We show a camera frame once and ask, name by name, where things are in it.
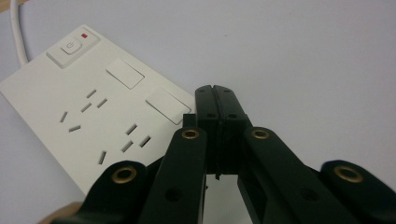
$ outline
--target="power button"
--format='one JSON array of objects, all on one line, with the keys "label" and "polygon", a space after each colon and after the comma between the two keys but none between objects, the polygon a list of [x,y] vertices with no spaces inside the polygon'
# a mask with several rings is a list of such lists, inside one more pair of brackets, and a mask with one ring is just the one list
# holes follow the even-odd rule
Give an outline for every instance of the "power button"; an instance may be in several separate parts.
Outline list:
[{"label": "power button", "polygon": [[73,54],[81,48],[81,42],[73,37],[66,38],[61,44],[61,49],[67,54]]}]

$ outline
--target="white power strip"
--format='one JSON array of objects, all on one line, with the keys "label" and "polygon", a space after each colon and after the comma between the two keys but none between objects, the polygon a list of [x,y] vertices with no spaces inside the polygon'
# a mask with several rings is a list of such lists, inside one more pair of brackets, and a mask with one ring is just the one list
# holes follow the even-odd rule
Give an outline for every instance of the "white power strip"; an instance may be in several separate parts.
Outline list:
[{"label": "white power strip", "polygon": [[159,159],[194,110],[190,94],[87,25],[0,91],[84,193],[117,161]]}]

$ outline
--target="power outlet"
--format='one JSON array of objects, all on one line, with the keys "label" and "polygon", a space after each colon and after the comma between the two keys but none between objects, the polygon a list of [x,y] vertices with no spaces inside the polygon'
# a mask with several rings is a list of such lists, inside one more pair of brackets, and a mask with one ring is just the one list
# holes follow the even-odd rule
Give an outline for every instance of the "power outlet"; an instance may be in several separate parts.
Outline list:
[{"label": "power outlet", "polygon": [[117,161],[159,159],[194,110],[190,94],[86,25],[0,91],[85,193]]}]

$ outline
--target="power strip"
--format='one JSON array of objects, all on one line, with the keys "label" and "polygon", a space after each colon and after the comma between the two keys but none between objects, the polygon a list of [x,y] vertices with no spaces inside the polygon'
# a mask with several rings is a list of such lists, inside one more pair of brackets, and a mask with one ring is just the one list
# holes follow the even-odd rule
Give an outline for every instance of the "power strip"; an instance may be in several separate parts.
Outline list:
[{"label": "power strip", "polygon": [[190,94],[87,25],[0,91],[84,193],[117,161],[159,159],[194,110]]}]

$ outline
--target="white table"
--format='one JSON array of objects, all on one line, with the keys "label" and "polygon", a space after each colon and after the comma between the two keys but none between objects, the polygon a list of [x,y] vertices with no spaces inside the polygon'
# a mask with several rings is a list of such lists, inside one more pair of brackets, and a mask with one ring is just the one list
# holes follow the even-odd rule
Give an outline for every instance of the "white table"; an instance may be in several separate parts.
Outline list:
[{"label": "white table", "polygon": [[[395,1],[161,2],[31,0],[20,9],[28,56],[86,23],[191,94],[232,89],[305,164],[352,161],[396,189]],[[0,81],[19,68],[8,17]],[[250,223],[234,176],[207,185],[205,223]],[[0,223],[83,199],[0,96]]]}]

